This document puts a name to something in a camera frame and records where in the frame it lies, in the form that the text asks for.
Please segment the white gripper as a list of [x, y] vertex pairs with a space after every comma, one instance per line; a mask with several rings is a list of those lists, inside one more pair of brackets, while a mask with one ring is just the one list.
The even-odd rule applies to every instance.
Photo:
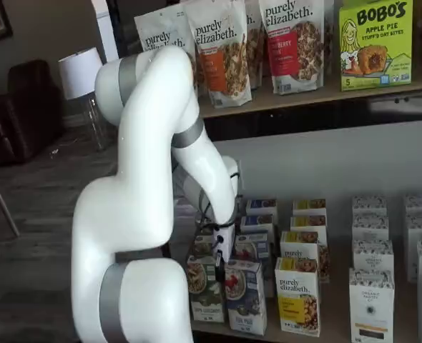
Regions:
[[215, 277], [218, 282], [225, 281], [225, 260], [230, 258], [232, 254], [233, 244], [235, 240], [234, 224], [213, 224], [213, 255], [215, 261]]

